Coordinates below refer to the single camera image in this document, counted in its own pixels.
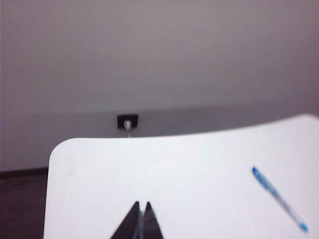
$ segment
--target white table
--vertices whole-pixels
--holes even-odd
[[[251,173],[259,167],[303,233]],[[45,239],[107,239],[150,201],[166,239],[319,238],[319,120],[194,135],[75,138],[51,154]]]

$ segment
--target floor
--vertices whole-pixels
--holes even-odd
[[[43,238],[47,169],[0,174],[0,238]]]

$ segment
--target gray wall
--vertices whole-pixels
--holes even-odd
[[[1,0],[1,169],[72,137],[319,115],[315,0]]]

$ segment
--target ballpoint pen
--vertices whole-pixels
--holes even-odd
[[[266,177],[261,174],[256,167],[253,167],[253,174],[255,178],[260,182],[260,184],[274,196],[275,199],[280,203],[280,205],[285,209],[285,211],[293,218],[293,220],[298,224],[298,226],[304,231],[308,232],[308,227],[301,217],[292,209],[291,206],[280,196],[277,189],[266,179]]]

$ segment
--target pen tip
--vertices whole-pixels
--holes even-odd
[[[305,233],[308,232],[308,228],[307,228],[307,226],[306,226],[305,223],[301,223],[299,226],[300,226],[300,228],[301,228]]]
[[[256,174],[258,172],[258,169],[257,169],[257,167],[253,167],[253,174]]]

